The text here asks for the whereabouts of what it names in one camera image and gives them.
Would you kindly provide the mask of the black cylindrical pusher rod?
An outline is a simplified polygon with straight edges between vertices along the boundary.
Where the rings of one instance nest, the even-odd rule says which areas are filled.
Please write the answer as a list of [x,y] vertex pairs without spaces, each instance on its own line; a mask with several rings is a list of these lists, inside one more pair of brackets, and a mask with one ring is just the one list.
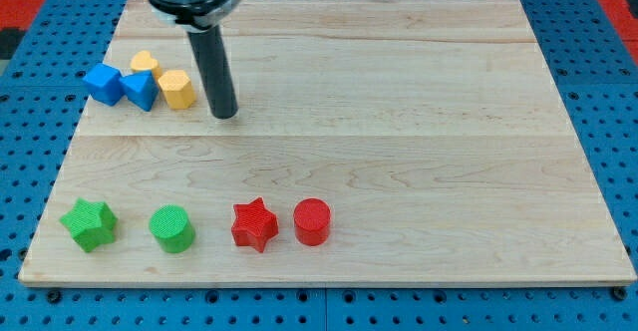
[[238,111],[231,72],[218,26],[187,33],[209,109],[217,119],[230,119]]

